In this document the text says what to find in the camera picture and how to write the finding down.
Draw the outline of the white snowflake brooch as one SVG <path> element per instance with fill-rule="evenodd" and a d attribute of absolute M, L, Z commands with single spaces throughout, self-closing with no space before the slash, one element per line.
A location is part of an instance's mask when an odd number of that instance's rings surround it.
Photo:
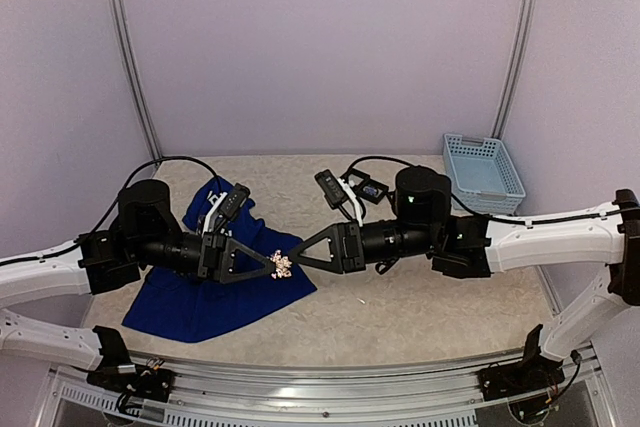
<path fill-rule="evenodd" d="M 274 280 L 286 279 L 292 276 L 293 263 L 289 258 L 282 253 L 281 250 L 276 250 L 269 260 L 274 264 L 275 270 L 271 273 L 271 277 Z"/>

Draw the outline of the blue printed t-shirt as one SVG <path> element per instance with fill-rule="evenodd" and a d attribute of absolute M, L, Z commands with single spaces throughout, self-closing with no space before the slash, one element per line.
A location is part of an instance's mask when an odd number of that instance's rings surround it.
<path fill-rule="evenodd" d="M 190 231 L 212 208 L 220 192 L 232 184 L 220 178 L 200 187 L 182 218 Z M 252 216 L 249 199 L 229 227 L 234 239 L 265 257 L 289 251 L 302 239 L 269 228 Z M 164 267 L 154 267 L 125 314 L 122 326 L 137 332 L 183 343 L 209 340 L 243 328 L 317 291 L 302 268 L 293 264 L 291 276 L 259 277 L 232 284 L 198 282 Z"/>

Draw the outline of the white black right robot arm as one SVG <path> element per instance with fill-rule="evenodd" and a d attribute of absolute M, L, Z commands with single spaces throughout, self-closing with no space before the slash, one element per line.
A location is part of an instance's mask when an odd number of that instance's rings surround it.
<path fill-rule="evenodd" d="M 639 304 L 639 203 L 629 189 L 613 201 L 557 216 L 504 217 L 468 212 L 427 213 L 360 224 L 334 223 L 294 247 L 292 262 L 331 272 L 380 272 L 398 260 L 424 255 L 445 276 L 485 278 L 495 273 L 570 263 L 598 263 L 591 284 L 555 319 L 532 333 L 533 351 L 513 366 L 511 380 L 535 389 L 600 327 Z"/>

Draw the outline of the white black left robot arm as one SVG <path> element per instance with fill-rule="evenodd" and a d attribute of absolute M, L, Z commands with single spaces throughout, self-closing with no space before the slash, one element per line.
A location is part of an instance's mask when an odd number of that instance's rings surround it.
<path fill-rule="evenodd" d="M 228 233 L 249 197 L 235 185 L 215 201 L 201 233 L 182 230 L 172 213 L 169 186 L 148 179 L 123 188 L 118 214 L 106 230 L 58 247 L 1 262 L 1 351 L 100 371 L 121 392 L 140 381 L 121 334 L 112 328 L 65 327 L 12 311 L 12 306 L 64 295 L 99 295 L 134 283 L 148 266 L 169 268 L 198 281 L 231 284 L 276 272 L 274 262 Z"/>

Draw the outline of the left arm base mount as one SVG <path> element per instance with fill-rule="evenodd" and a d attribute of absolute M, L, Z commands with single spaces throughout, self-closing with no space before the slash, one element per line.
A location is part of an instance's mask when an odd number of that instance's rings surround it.
<path fill-rule="evenodd" d="M 166 403 L 174 382 L 174 372 L 165 367 L 162 358 L 151 358 L 144 364 L 133 362 L 100 366 L 87 374 L 89 385 L 132 397 Z"/>

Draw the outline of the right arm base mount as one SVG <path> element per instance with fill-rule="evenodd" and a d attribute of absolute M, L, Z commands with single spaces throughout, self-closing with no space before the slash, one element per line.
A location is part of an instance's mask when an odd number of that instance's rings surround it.
<path fill-rule="evenodd" d="M 483 368 L 477 378 L 483 399 L 492 401 L 559 386 L 565 375 L 562 361 L 544 357 L 536 343 L 528 342 L 519 361 Z"/>

